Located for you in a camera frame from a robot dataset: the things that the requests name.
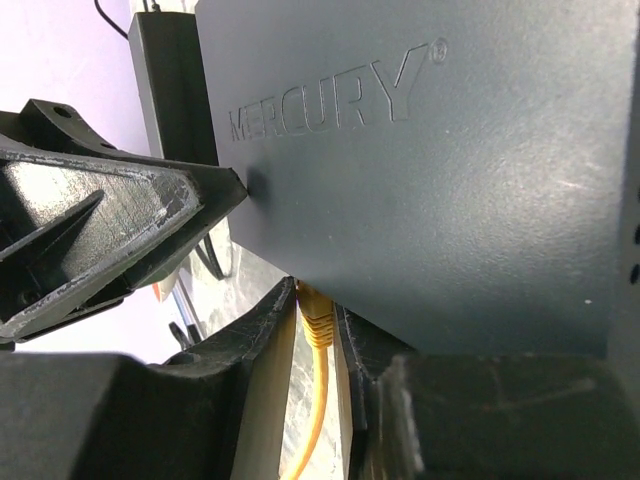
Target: mercury logo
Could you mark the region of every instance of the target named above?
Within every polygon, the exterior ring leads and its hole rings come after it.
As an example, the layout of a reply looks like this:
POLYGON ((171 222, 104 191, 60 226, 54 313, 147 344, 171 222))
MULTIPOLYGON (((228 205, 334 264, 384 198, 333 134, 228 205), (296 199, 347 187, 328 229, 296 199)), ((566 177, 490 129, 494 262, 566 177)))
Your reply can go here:
POLYGON ((229 112, 234 142, 321 133, 373 123, 365 85, 377 85, 388 103, 389 121, 409 119, 409 97, 425 60, 442 63, 447 43, 440 38, 404 53, 395 75, 379 60, 300 85, 229 112))

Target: yellow ethernet cable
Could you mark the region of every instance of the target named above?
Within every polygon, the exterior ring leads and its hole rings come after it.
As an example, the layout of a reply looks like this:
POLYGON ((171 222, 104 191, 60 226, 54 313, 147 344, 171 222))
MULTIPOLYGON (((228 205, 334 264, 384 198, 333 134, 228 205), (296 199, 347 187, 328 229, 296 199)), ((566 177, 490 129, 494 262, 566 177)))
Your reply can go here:
POLYGON ((322 431, 329 389, 327 348, 333 343, 333 301, 310 286, 298 282, 298 306, 302 312, 304 335, 313 350, 313 405, 305 443, 281 480, 297 480, 304 471, 322 431))

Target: white wall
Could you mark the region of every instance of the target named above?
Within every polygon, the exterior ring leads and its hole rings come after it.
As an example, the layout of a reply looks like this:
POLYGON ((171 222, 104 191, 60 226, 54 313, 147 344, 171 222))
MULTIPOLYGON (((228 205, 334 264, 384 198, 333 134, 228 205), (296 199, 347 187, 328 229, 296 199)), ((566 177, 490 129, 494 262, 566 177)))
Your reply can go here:
MULTIPOLYGON (((0 110, 29 98, 73 105, 118 148, 147 154, 148 143, 128 43, 91 0, 0 0, 0 110)), ((126 0, 101 0, 124 30, 126 0)), ((20 345, 22 351, 118 351, 147 362, 178 351, 170 313, 141 290, 123 306, 20 345)))

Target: screw hole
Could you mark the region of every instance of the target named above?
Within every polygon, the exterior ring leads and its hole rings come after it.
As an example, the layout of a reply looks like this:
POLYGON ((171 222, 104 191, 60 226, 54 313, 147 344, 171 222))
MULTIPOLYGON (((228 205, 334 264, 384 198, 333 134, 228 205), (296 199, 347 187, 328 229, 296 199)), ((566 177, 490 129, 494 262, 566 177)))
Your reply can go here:
POLYGON ((636 264, 631 270, 631 277, 629 278, 629 281, 631 282, 631 285, 635 285, 638 283, 638 279, 640 279, 640 265, 636 264))
POLYGON ((40 299, 40 295, 35 290, 25 290, 18 295, 18 303, 23 307, 33 305, 40 299))
POLYGON ((62 107, 53 107, 53 111, 64 118, 71 118, 71 114, 62 107))

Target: black cable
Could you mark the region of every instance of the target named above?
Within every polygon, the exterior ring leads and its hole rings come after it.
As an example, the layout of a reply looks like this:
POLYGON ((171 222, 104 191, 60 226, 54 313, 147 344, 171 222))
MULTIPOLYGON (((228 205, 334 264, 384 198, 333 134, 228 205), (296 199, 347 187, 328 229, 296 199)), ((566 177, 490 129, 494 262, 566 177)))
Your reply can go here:
POLYGON ((178 325, 176 325, 175 322, 171 322, 169 324, 169 330, 171 330, 173 338, 175 338, 180 344, 180 350, 182 350, 183 352, 187 348, 193 347, 195 345, 195 343, 193 343, 193 341, 189 337, 187 337, 187 335, 185 335, 182 329, 178 325))
POLYGON ((100 3, 98 3, 98 0, 93 0, 93 3, 96 6, 96 10, 100 14, 100 16, 104 19, 104 21, 107 22, 109 25, 111 25, 111 28, 113 28, 116 32, 122 35, 125 40, 129 40, 129 36, 127 35, 127 33, 124 30, 122 30, 116 22, 111 20, 111 18, 109 18, 109 15, 107 15, 104 12, 104 10, 102 10, 102 7, 100 6, 100 3))
POLYGON ((196 255, 198 255, 198 258, 204 264, 211 276, 216 280, 224 280, 227 278, 226 275, 222 273, 222 268, 220 268, 220 263, 218 262, 218 257, 216 256, 216 251, 213 249, 213 244, 211 243, 211 237, 209 235, 204 237, 204 248, 207 253, 202 250, 200 245, 196 246, 196 255))

